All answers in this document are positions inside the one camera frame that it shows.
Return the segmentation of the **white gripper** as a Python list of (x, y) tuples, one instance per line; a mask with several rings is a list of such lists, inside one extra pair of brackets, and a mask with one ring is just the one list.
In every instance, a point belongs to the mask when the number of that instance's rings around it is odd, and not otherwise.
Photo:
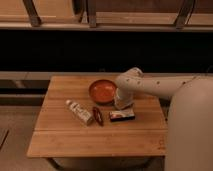
[(118, 110), (128, 108), (133, 104), (133, 93), (117, 88), (114, 96), (114, 104)]

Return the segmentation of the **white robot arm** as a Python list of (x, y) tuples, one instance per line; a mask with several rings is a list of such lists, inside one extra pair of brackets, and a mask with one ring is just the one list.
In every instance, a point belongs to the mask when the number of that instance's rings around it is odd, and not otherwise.
[(118, 75), (115, 106), (144, 92), (170, 101), (165, 171), (213, 171), (213, 76), (146, 77), (137, 67)]

